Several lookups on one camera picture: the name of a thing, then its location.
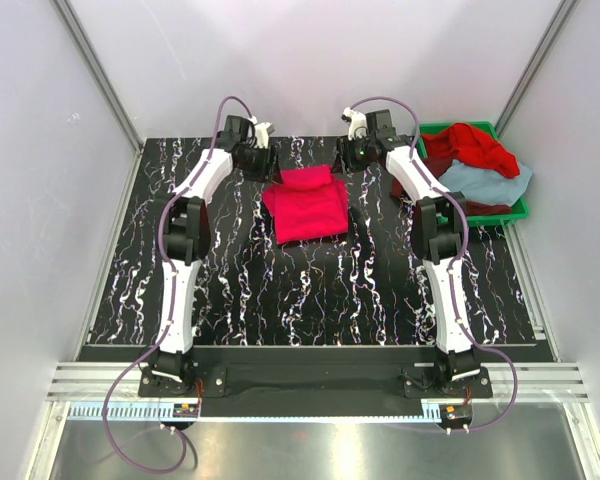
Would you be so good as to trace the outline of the pink t shirt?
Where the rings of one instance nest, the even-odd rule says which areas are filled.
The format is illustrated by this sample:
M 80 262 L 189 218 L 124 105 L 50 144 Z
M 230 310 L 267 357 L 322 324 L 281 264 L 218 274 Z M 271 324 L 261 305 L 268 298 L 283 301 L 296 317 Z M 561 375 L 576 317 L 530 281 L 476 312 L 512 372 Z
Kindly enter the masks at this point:
M 262 200 L 273 218 L 278 245 L 344 234 L 349 229 L 348 192 L 328 165 L 283 170 Z

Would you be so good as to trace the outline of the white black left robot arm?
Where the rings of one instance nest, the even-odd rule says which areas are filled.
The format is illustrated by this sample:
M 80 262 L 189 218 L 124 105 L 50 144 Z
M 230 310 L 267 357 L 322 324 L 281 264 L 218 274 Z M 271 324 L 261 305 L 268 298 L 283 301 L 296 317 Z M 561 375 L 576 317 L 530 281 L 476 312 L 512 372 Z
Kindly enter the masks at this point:
M 145 384 L 194 385 L 192 308 L 197 275 L 211 245 L 208 206 L 234 170 L 249 181 L 282 182 L 277 150 L 270 144 L 274 130 L 268 121 L 228 116 L 224 129 L 167 197 L 157 233 L 163 271 L 160 327 Z

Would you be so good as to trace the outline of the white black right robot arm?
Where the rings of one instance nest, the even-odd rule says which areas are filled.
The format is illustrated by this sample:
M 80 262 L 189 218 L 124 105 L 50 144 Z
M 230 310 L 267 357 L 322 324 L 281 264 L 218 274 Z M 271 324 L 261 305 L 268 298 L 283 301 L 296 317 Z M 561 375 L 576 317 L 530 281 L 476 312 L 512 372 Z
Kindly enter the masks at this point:
M 480 374 L 462 283 L 468 245 L 466 200 L 438 181 L 420 158 L 418 140 L 397 133 L 389 110 L 362 113 L 344 109 L 348 133 L 337 139 L 332 170 L 354 173 L 381 165 L 413 202 L 410 243 L 424 265 L 436 316 L 436 359 L 420 387 L 465 396 Z

